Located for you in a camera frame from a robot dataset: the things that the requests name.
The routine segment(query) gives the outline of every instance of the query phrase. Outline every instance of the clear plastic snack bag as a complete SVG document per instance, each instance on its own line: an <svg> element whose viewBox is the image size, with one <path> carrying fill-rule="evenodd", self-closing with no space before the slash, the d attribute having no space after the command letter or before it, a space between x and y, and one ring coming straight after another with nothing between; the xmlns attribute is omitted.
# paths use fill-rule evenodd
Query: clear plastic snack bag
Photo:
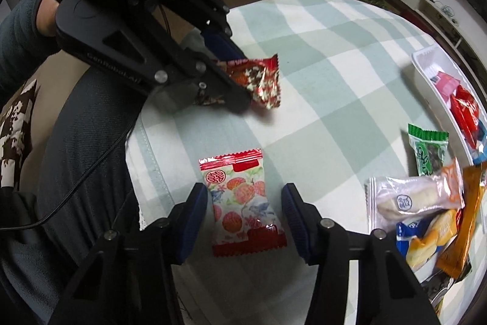
<svg viewBox="0 0 487 325"><path fill-rule="evenodd" d="M370 178L366 201L369 231L391 231L406 219L422 218L439 210L459 210L465 206L462 170L454 159L429 176Z"/></svg>

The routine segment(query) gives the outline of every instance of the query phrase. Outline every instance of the tablecloth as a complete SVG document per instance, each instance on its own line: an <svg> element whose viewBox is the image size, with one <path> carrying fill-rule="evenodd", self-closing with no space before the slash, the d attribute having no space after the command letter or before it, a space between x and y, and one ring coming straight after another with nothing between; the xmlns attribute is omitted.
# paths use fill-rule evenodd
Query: tablecloth
<svg viewBox="0 0 487 325"><path fill-rule="evenodd" d="M411 64L411 54L434 41L357 0L263 0L233 9L228 22L249 58L279 54L282 105L238 116L224 108L179 108L165 94L148 99L126 151L145 222L186 200L201 182L198 159L260 147L267 195L282 220L281 188L293 182L323 217L366 233L364 183L414 172L408 123L437 128L413 86ZM285 249L214 258L213 222L209 202L193 254L173 268L193 322L302 325L317 267L299 258L289 230ZM447 295L444 323L461 316L483 275L485 242L479 233L476 239L471 259L479 271ZM355 323L356 299L352 262L346 323Z"/></svg>

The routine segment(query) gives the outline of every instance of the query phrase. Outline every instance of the pastry in plastic wrapper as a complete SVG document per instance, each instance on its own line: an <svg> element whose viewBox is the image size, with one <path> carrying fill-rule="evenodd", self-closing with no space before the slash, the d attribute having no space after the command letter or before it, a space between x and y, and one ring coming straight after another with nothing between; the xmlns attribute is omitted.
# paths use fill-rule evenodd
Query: pastry in plastic wrapper
<svg viewBox="0 0 487 325"><path fill-rule="evenodd" d="M399 252L406 258L411 270L418 271L436 252L441 251L457 234L457 210L447 210L433 219L396 225Z"/></svg>
<svg viewBox="0 0 487 325"><path fill-rule="evenodd" d="M406 219L458 210L464 207L462 195L463 179L456 159L429 176L370 178L366 188L369 231L389 232Z"/></svg>

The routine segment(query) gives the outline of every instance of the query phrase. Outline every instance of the blue gripper pad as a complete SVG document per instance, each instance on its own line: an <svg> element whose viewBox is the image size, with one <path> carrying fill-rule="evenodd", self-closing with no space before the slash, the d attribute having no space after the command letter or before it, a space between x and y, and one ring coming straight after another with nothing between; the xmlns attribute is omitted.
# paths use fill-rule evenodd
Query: blue gripper pad
<svg viewBox="0 0 487 325"><path fill-rule="evenodd" d="M220 61L242 60L247 58L233 43L233 41L222 32L212 32L210 30L201 33L205 40L205 45Z"/></svg>
<svg viewBox="0 0 487 325"><path fill-rule="evenodd" d="M174 225L176 237L175 257L178 263L184 263L193 251L201 222L203 222L203 218L206 215L207 202L208 190L205 185L198 183L194 185L186 202L181 206L182 210L177 215Z"/></svg>
<svg viewBox="0 0 487 325"><path fill-rule="evenodd" d="M322 252L318 235L320 213L314 205L303 201L294 184L282 188L281 199L299 256L310 266L319 264Z"/></svg>

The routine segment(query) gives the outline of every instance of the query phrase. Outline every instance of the orange snack packet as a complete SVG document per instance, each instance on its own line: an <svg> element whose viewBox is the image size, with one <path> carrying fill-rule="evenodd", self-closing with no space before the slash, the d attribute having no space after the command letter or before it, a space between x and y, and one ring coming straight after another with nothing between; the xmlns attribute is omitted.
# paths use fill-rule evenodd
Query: orange snack packet
<svg viewBox="0 0 487 325"><path fill-rule="evenodd" d="M449 276L457 279L467 261L468 250L475 221L484 196L487 162L473 165L463 170L464 200L463 218L457 238L441 253L436 266Z"/></svg>

